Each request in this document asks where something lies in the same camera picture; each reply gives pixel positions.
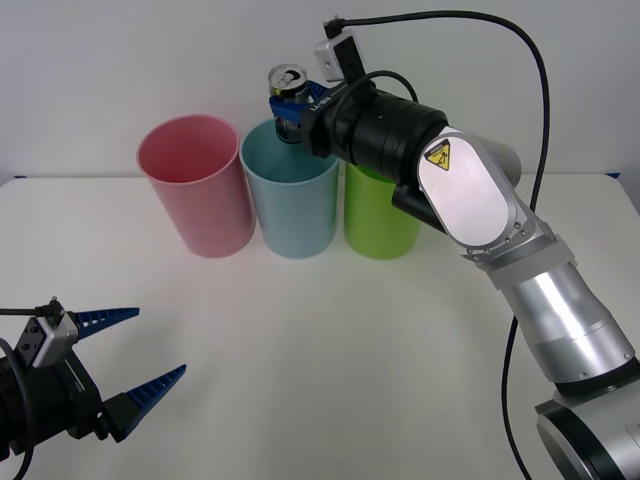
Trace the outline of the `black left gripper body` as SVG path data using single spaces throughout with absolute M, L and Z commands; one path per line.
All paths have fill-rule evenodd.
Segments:
M 76 353 L 71 350 L 59 363 L 40 368 L 28 363 L 34 356 L 33 352 L 24 353 L 35 414 L 35 442 L 42 443 L 64 431 L 75 439 L 95 434 L 105 440 L 108 432 L 101 420 L 102 398 Z

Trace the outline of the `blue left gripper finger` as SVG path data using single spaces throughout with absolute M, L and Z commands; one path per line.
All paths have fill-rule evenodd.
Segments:
M 106 400 L 101 410 L 101 432 L 110 435 L 116 442 L 125 440 L 175 386 L 186 370 L 187 365 L 183 364 Z
M 91 310 L 83 312 L 68 311 L 73 326 L 68 338 L 72 344 L 97 334 L 116 324 L 134 318 L 140 314 L 137 307 Z

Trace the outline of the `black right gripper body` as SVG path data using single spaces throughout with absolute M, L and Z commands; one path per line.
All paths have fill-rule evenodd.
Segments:
M 302 143 L 313 156 L 326 158 L 332 153 L 330 123 L 345 88 L 345 82 L 329 88 L 327 97 L 317 103 L 310 103 L 300 113 Z

